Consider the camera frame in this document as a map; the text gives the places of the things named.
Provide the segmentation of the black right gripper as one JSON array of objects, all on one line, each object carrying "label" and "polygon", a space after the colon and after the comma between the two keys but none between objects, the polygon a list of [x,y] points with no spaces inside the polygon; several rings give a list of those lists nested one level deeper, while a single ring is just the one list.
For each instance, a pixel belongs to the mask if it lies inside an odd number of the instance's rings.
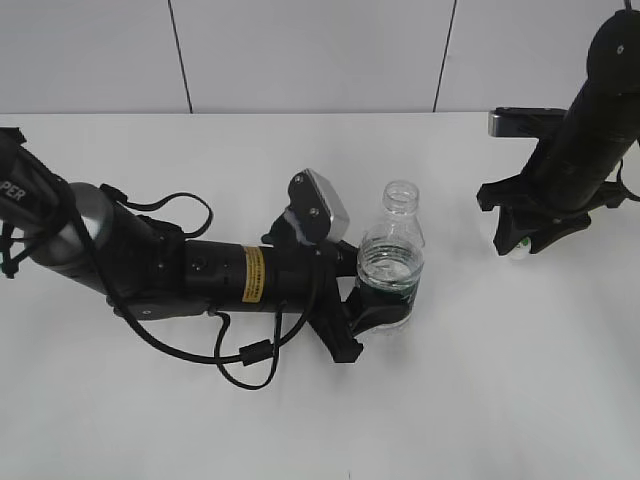
[{"label": "black right gripper", "polygon": [[483,184],[476,199],[483,211],[499,210],[493,239],[499,256],[509,254],[524,238],[529,239],[529,253],[537,254],[586,230],[591,211],[619,207],[625,200],[625,185],[578,170],[527,172]]}]

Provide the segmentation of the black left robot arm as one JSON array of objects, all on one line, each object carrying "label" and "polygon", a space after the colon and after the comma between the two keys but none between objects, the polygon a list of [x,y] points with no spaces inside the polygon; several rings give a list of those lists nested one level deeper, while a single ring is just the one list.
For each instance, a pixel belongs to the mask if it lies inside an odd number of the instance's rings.
[{"label": "black left robot arm", "polygon": [[143,323],[232,312],[295,313],[337,363],[362,352],[359,336],[404,320],[411,286],[357,277],[360,252],[344,240],[346,211],[317,172],[298,172],[289,202],[258,246],[206,241],[201,230],[152,217],[120,190],[68,183],[25,148],[17,128],[1,131],[1,270],[36,264],[103,294],[135,330]]}]

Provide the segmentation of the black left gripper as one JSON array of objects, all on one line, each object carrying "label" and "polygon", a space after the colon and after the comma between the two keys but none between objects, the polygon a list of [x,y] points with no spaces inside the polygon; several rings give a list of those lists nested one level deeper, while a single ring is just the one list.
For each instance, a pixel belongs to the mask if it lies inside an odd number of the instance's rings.
[{"label": "black left gripper", "polygon": [[338,243],[301,243],[282,213],[262,236],[265,256],[265,303],[283,303],[288,312],[300,312],[336,363],[353,363],[363,351],[355,335],[400,326],[413,310],[413,288],[387,291],[354,287],[345,303],[338,279],[357,275],[358,248]]}]

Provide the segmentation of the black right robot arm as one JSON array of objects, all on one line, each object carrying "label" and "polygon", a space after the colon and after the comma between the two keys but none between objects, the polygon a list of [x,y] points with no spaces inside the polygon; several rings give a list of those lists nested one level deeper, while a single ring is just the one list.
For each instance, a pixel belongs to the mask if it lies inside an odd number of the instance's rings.
[{"label": "black right robot arm", "polygon": [[495,138],[534,138],[522,170],[485,183],[480,209],[499,211],[493,238],[505,256],[517,248],[537,254],[591,224],[591,211],[637,201],[621,179],[623,158],[639,140],[639,12],[616,11],[595,34],[586,80],[568,109],[497,107]]}]

